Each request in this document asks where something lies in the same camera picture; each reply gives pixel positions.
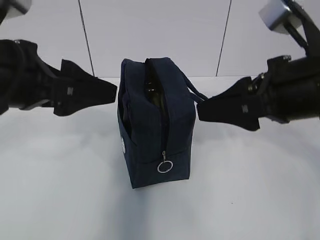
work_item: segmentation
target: metal ring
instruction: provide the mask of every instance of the metal ring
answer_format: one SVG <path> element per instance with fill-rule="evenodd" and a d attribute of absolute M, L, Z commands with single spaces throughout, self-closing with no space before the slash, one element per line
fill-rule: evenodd
<path fill-rule="evenodd" d="M 169 169 L 166 170 L 166 171 L 161 171 L 160 170 L 161 165 L 162 164 L 166 164 L 166 163 L 170 163 L 171 167 L 169 167 Z M 161 174 L 166 174 L 167 172 L 170 172 L 173 167 L 174 167 L 174 163 L 172 161 L 162 161 L 158 166 L 158 172 L 161 173 Z"/>

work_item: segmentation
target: circular patch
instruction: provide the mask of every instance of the circular patch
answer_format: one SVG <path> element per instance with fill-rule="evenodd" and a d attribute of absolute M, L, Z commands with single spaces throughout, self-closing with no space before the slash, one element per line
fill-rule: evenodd
<path fill-rule="evenodd" d="M 126 144 L 123 137 L 121 137 L 121 145 L 122 145 L 123 154 L 126 154 Z"/>

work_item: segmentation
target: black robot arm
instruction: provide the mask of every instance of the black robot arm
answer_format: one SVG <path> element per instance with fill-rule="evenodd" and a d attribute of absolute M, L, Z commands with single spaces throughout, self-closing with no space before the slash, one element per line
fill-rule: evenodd
<path fill-rule="evenodd" d="M 0 114 L 9 108 L 54 108 L 57 116 L 113 103 L 117 86 L 91 76 L 72 61 L 61 70 L 44 63 L 38 46 L 25 40 L 0 40 Z"/>
<path fill-rule="evenodd" d="M 242 78 L 224 93 L 198 104 L 201 121 L 256 131 L 262 117 L 287 124 L 320 116 L 320 31 L 297 3 L 283 2 L 302 22 L 306 40 L 289 20 L 283 26 L 305 49 L 306 57 L 294 61 L 290 56 L 269 59 L 266 73 L 253 80 Z"/>

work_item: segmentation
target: navy blue bag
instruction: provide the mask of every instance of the navy blue bag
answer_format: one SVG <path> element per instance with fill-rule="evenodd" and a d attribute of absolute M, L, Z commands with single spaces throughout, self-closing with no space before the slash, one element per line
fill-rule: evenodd
<path fill-rule="evenodd" d="M 118 123 L 132 188 L 189 179 L 194 101 L 207 99 L 170 58 L 122 62 Z"/>

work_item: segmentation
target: zipper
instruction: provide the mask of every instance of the zipper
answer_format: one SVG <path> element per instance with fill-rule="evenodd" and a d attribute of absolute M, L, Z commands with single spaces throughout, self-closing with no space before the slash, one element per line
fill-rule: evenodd
<path fill-rule="evenodd" d="M 149 67 L 149 76 L 151 79 L 149 81 L 156 81 L 156 85 L 158 90 L 160 91 L 160 107 L 158 107 L 161 115 L 161 144 L 160 144 L 160 150 L 161 150 L 161 158 L 166 161 L 166 154 L 167 154 L 167 144 L 168 144 L 168 138 L 169 138 L 169 112 L 167 107 L 167 101 L 165 97 L 165 91 L 164 87 L 161 84 L 161 81 L 157 75 L 157 71 L 152 64 L 152 61 L 149 59 L 146 60 L 147 68 Z"/>

